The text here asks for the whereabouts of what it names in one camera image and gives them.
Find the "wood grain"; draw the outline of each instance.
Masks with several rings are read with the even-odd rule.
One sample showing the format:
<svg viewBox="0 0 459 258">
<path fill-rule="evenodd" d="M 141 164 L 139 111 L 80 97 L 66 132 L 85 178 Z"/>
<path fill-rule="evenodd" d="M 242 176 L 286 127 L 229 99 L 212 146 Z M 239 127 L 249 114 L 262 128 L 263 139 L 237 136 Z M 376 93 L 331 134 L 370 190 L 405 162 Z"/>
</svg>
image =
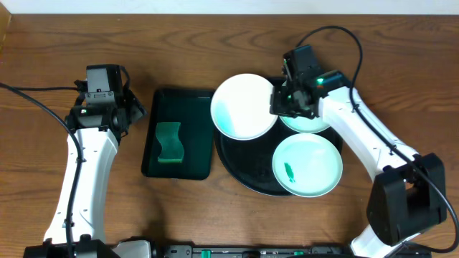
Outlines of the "wood grain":
<svg viewBox="0 0 459 258">
<path fill-rule="evenodd" d="M 302 35 L 338 24 L 364 46 L 357 87 L 367 105 L 403 141 L 444 161 L 448 197 L 459 209 L 459 17 L 15 15 L 0 61 L 13 86 L 70 86 L 86 65 L 126 66 L 133 91 L 151 108 L 164 85 L 214 89 L 242 72 L 279 75 L 282 55 Z M 345 34 L 311 38 L 322 63 L 349 76 L 357 50 Z M 73 92 L 31 95 L 65 116 Z M 146 235 L 161 244 L 303 246 L 348 243 L 366 226 L 372 183 L 345 146 L 344 174 L 325 196 L 275 198 L 226 172 L 214 152 L 204 181 L 144 178 L 148 118 L 123 139 L 113 163 L 105 231 L 108 242 Z M 66 166 L 66 135 L 31 103 L 0 94 L 0 256 L 21 257 L 42 241 Z M 417 238 L 434 247 L 453 240 L 450 220 Z M 455 257 L 459 252 L 442 255 Z"/>
<path fill-rule="evenodd" d="M 11 21 L 11 14 L 5 6 L 0 3 L 0 53 L 3 47 L 3 42 L 5 41 L 9 21 Z"/>
</svg>

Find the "black cable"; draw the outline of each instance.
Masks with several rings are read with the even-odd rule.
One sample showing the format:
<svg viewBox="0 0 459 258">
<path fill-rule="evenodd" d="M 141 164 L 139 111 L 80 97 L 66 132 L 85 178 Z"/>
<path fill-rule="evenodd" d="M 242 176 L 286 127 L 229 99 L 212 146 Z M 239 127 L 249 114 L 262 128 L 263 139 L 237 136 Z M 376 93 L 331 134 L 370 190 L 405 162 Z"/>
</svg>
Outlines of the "black cable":
<svg viewBox="0 0 459 258">
<path fill-rule="evenodd" d="M 73 179 L 72 188 L 70 190 L 70 197 L 69 197 L 69 202 L 68 202 L 68 205 L 67 205 L 67 217 L 65 219 L 65 236 L 67 238 L 68 257 L 69 258 L 70 257 L 74 257 L 74 255 L 73 255 L 73 245 L 72 245 L 72 243 L 73 243 L 73 239 L 72 239 L 72 209 L 73 209 L 73 201 L 75 200 L 75 193 L 76 193 L 76 190 L 77 190 L 78 178 L 80 177 L 81 163 L 82 163 L 82 159 L 83 159 L 83 155 L 82 155 L 80 144 L 78 143 L 78 140 L 75 137 L 75 135 L 67 127 L 65 122 L 62 119 L 60 119 L 60 117 L 58 115 L 56 115 L 54 112 L 52 112 L 48 107 L 46 107 L 42 103 L 40 103 L 37 100 L 35 100 L 33 97 L 30 97 L 30 96 L 24 94 L 23 92 L 20 92 L 18 90 L 18 88 L 8 86 L 8 85 L 6 85 L 4 83 L 1 83 L 1 82 L 0 82 L 0 87 L 4 88 L 4 89 L 7 89 L 7 90 L 9 90 L 9 91 L 11 91 L 11 92 L 23 97 L 24 99 L 34 103 L 35 105 L 39 106 L 41 109 L 46 111 L 48 114 L 50 114 L 67 131 L 67 133 L 70 135 L 71 139 L 73 140 L 73 143 L 75 144 L 75 147 L 77 149 L 77 168 L 76 168 L 76 171 L 75 171 L 75 177 Z"/>
<path fill-rule="evenodd" d="M 359 71 L 360 71 L 360 66 L 361 66 L 361 62 L 364 58 L 364 52 L 362 50 L 362 47 L 361 47 L 361 44 L 360 44 L 360 41 L 359 39 L 356 37 L 356 35 L 354 35 L 354 33 L 352 33 L 351 31 L 349 31 L 348 29 L 344 28 L 344 27 L 341 27 L 341 26 L 335 26 L 335 25 L 331 25 L 331 26 L 324 26 L 324 27 L 320 27 L 318 29 L 314 29 L 312 32 L 309 32 L 307 35 L 305 35 L 300 41 L 299 43 L 296 45 L 296 47 L 299 47 L 303 44 L 303 42 L 309 38 L 312 34 L 315 34 L 316 32 L 319 32 L 319 31 L 322 31 L 324 29 L 339 29 L 343 32 L 346 32 L 349 36 L 351 36 L 354 41 L 356 42 L 357 44 L 357 47 L 359 48 L 359 54 L 360 54 L 360 57 L 359 57 L 359 63 L 357 65 L 357 68 L 356 68 L 356 71 L 354 73 L 354 76 L 352 78 L 352 83 L 351 83 L 351 87 L 349 88 L 349 99 L 351 101 L 351 104 L 352 104 L 352 108 L 353 110 L 357 113 L 357 115 L 359 115 L 360 119 L 362 121 L 364 121 L 364 123 L 366 124 L 366 126 L 368 126 L 368 128 L 370 128 L 370 130 L 376 134 L 378 136 L 379 139 L 381 139 L 381 141 L 387 145 L 387 147 L 389 147 L 389 149 L 391 150 L 391 152 L 397 154 L 397 156 L 399 156 L 403 161 L 405 161 L 408 166 L 411 166 L 413 168 L 413 170 L 416 172 L 416 174 L 422 178 L 422 180 L 424 180 L 426 183 L 428 183 L 434 190 L 435 192 L 438 194 L 438 196 L 440 197 L 440 199 L 445 203 L 446 205 L 446 208 L 448 209 L 450 215 L 451 215 L 451 219 L 453 220 L 453 223 L 454 223 L 454 227 L 455 227 L 455 238 L 454 238 L 454 242 L 453 244 L 448 247 L 448 248 L 445 248 L 445 249 L 437 249 L 437 248 L 433 248 L 433 247 L 426 247 L 425 245 L 422 245 L 422 244 L 417 244 L 417 243 L 413 243 L 413 242 L 404 242 L 403 244 L 407 247 L 413 247 L 415 249 L 425 249 L 427 251 L 430 251 L 430 252 L 435 252 L 435 253 L 441 253 L 441 254 L 445 254 L 445 253 L 448 253 L 448 252 L 452 252 L 454 251 L 454 249 L 456 249 L 456 247 L 458 247 L 459 245 L 459 221 L 458 221 L 458 216 L 456 215 L 456 212 L 454 211 L 454 208 L 453 206 L 451 205 L 451 203 L 448 201 L 448 199 L 446 198 L 446 196 L 440 191 L 440 189 L 430 180 L 430 178 L 428 178 L 420 168 L 418 168 L 407 156 L 405 156 L 402 152 L 400 152 L 399 150 L 397 150 L 397 147 L 395 145 L 392 145 L 366 118 L 365 116 L 361 113 L 360 109 L 359 109 L 359 105 L 355 103 L 355 100 L 354 100 L 354 95 L 352 94 L 353 93 L 353 89 L 354 89 L 354 85 L 355 85 L 355 82 L 356 82 L 356 79 L 357 79 L 357 75 L 359 74 Z"/>
<path fill-rule="evenodd" d="M 76 90 L 76 87 L 46 87 L 46 88 L 30 88 L 30 87 L 14 87 L 16 90 L 21 91 L 50 91 L 50 90 Z"/>
</svg>

